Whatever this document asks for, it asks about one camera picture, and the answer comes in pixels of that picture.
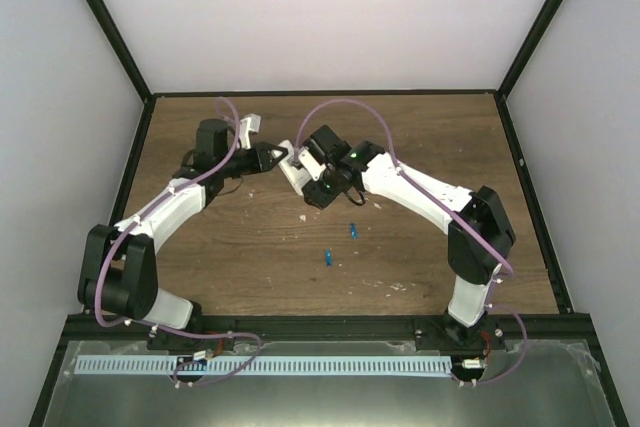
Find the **white remote control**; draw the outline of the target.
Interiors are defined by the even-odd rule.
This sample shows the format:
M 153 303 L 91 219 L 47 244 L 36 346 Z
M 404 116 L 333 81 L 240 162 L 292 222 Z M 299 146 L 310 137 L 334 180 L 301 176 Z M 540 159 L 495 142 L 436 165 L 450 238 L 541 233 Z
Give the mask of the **white remote control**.
M 294 147 L 289 140 L 283 140 L 278 146 L 287 151 L 285 157 L 278 163 L 278 167 L 295 193 L 303 197 L 303 188 L 312 180 L 312 177 L 304 167 L 296 167 L 294 165 Z

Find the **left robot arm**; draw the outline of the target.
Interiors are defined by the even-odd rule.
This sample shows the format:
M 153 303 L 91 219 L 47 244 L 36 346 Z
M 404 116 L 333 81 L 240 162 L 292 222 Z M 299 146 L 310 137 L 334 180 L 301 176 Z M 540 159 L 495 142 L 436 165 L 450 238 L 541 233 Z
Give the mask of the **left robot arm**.
M 159 195 L 117 224 L 98 224 L 89 231 L 79 301 L 98 313 L 169 327 L 169 338 L 178 348 L 196 349 L 205 329 L 193 318 L 196 305 L 160 288 L 156 256 L 184 223 L 219 195 L 226 180 L 269 172 L 291 154 L 288 141 L 252 142 L 259 129 L 255 114 L 242 118 L 238 127 L 222 119 L 202 121 L 194 148 Z

